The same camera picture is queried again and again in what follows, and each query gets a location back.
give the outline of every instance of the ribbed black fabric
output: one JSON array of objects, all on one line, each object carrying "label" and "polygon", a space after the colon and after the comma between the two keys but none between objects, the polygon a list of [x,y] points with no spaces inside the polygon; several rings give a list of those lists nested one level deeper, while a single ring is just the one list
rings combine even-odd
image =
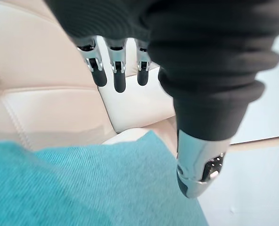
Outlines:
[{"label": "ribbed black fabric", "polygon": [[148,40],[174,98],[178,128],[205,140],[233,136],[273,68],[279,0],[46,0],[76,45],[91,35]]}]

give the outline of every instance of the robotic finger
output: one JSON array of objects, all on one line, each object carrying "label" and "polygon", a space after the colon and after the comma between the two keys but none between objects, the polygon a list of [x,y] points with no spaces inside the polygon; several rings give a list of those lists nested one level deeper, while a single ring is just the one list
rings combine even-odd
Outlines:
[{"label": "robotic finger", "polygon": [[148,55],[148,43],[140,40],[136,42],[136,56],[138,66],[138,84],[145,86],[148,82],[148,73],[151,64],[151,59]]},{"label": "robotic finger", "polygon": [[115,90],[123,93],[126,89],[126,42],[127,39],[105,39],[114,75]]},{"label": "robotic finger", "polygon": [[97,86],[103,87],[107,84],[107,77],[103,68],[102,57],[98,47],[97,38],[92,37],[86,46],[77,47],[82,54],[88,68],[92,73],[93,80]]}]

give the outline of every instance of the cream leather cushion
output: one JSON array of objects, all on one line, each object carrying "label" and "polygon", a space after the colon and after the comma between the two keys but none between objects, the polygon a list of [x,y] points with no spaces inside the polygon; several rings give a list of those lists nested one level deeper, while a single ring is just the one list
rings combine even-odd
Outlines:
[{"label": "cream leather cushion", "polygon": [[91,73],[59,25],[0,1],[0,139],[37,150],[115,135]]}]

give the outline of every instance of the black fingertip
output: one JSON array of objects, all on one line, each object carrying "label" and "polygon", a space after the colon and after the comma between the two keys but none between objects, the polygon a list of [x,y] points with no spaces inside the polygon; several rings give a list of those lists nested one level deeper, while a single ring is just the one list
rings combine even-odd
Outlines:
[{"label": "black fingertip", "polygon": [[94,83],[99,87],[103,87],[107,84],[107,77],[104,69],[102,69],[101,71],[99,71],[98,69],[94,70],[92,73],[92,77]]},{"label": "black fingertip", "polygon": [[126,89],[125,73],[121,73],[120,71],[114,73],[114,85],[115,85],[115,90],[118,93],[123,93],[125,91]]},{"label": "black fingertip", "polygon": [[145,69],[138,71],[138,84],[145,86],[148,83],[148,72]]}]

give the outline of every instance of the stitching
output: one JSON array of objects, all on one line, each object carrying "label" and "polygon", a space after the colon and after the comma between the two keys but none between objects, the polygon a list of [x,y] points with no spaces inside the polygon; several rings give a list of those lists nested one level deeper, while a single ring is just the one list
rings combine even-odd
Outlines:
[{"label": "stitching", "polygon": [[96,87],[71,87],[71,86],[42,86],[42,87],[25,87],[25,88],[9,88],[5,90],[7,93],[18,93],[28,91],[51,91],[51,90],[84,90],[84,91],[97,91]]},{"label": "stitching", "polygon": [[25,87],[25,88],[9,88],[0,90],[0,94],[2,93],[20,93],[20,92],[32,92],[32,91],[53,91],[53,90],[81,90],[81,91],[94,91],[98,92],[97,88],[88,88],[88,87]]},{"label": "stitching", "polygon": [[8,112],[8,115],[17,131],[17,134],[20,138],[20,141],[22,143],[22,145],[29,149],[29,150],[33,150],[32,145],[30,140],[28,139],[25,131],[23,130],[21,123],[18,119],[18,117],[15,115],[15,112],[13,111],[13,109],[11,108],[10,104],[8,103],[8,101],[4,98],[4,97],[0,97],[2,104],[4,105],[5,109]]}]

